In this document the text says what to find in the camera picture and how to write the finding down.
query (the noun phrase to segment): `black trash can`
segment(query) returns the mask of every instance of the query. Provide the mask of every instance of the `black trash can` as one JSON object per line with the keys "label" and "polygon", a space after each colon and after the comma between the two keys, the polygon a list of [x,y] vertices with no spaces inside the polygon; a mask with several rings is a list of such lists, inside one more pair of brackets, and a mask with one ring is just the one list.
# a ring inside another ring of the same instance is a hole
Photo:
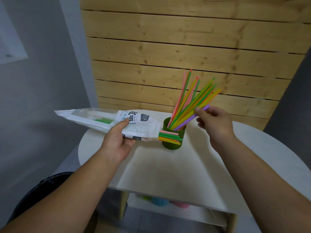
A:
{"label": "black trash can", "polygon": [[[52,193],[54,190],[56,190],[61,184],[65,182],[65,180],[68,179],[68,177],[72,173],[73,172],[62,172],[42,180],[38,185],[32,188],[17,204],[7,223],[13,221],[23,212],[25,212],[36,203],[38,203],[40,200],[44,199],[46,196]],[[97,225],[97,218],[98,214],[95,210],[86,229],[84,230],[84,233],[93,233],[95,231]]]}

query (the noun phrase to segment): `person's left arm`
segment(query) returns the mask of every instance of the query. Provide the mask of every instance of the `person's left arm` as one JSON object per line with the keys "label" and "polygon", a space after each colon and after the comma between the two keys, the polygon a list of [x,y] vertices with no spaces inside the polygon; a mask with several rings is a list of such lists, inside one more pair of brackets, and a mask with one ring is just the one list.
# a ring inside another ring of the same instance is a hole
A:
{"label": "person's left arm", "polygon": [[135,141],[122,137],[128,119],[115,125],[101,148],[59,188],[0,230],[83,232],[101,196]]}

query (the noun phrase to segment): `wooden panel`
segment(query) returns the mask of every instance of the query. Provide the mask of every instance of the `wooden panel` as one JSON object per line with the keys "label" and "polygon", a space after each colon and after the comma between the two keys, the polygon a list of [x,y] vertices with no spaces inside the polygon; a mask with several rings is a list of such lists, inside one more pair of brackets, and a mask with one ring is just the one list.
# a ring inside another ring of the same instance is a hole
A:
{"label": "wooden panel", "polygon": [[[116,110],[131,110],[131,109],[142,109],[142,110],[155,110],[161,112],[172,113],[174,110],[173,106],[167,105],[156,105],[137,101],[119,100],[106,97],[98,97],[99,107],[106,109]],[[232,120],[240,123],[245,123],[259,130],[263,130],[268,122],[268,119],[247,117],[241,115],[231,114]]]}
{"label": "wooden panel", "polygon": [[306,53],[311,25],[82,11],[87,36]]}
{"label": "wooden panel", "polygon": [[[152,86],[135,85],[128,83],[117,83],[108,81],[95,81],[97,95],[122,100],[140,101],[152,104],[175,106],[179,89],[160,88]],[[211,105],[218,106],[228,113],[270,118],[277,106],[278,101],[261,100],[247,97],[229,95],[217,95]]]}
{"label": "wooden panel", "polygon": [[93,60],[292,78],[303,55],[87,38]]}
{"label": "wooden panel", "polygon": [[[184,71],[182,69],[131,65],[105,61],[91,61],[95,79],[121,83],[142,84],[148,86],[181,89]],[[290,80],[254,77],[238,74],[223,74],[214,72],[192,72],[190,82],[196,76],[201,79],[198,90],[212,78],[222,94],[280,100]]]}
{"label": "wooden panel", "polygon": [[80,0],[81,9],[311,23],[311,0]]}

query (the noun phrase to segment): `hand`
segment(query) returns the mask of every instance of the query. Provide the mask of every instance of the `hand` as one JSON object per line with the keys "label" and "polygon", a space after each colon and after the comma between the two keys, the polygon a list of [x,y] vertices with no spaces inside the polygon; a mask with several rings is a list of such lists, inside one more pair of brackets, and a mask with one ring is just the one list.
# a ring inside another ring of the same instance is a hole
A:
{"label": "hand", "polygon": [[219,153],[221,146],[228,140],[235,139],[232,119],[226,111],[211,106],[206,111],[196,108],[199,118],[196,119],[198,126],[206,130],[210,136],[212,147]]}
{"label": "hand", "polygon": [[122,136],[122,130],[128,125],[128,123],[129,119],[126,118],[113,126],[105,136],[99,149],[100,152],[109,155],[110,158],[116,158],[120,163],[126,159],[136,142],[135,140],[124,138]]}

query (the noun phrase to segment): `green cup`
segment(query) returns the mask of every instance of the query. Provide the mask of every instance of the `green cup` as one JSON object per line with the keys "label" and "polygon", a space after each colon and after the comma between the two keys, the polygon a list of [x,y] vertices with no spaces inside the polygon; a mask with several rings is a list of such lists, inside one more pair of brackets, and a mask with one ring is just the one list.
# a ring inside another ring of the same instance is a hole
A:
{"label": "green cup", "polygon": [[[169,118],[166,118],[163,122],[163,130],[164,131],[167,131],[167,132],[174,132],[174,133],[178,133],[178,136],[180,138],[184,138],[184,135],[185,135],[185,131],[186,131],[186,127],[180,131],[173,131],[173,130],[170,130],[167,128],[167,125],[169,124],[169,121],[170,121],[171,117]],[[177,150],[181,147],[181,145],[183,144],[183,141],[179,141],[180,142],[180,145],[175,145],[173,143],[170,143],[170,142],[166,142],[166,141],[162,141],[162,145],[169,149],[169,150]]]}

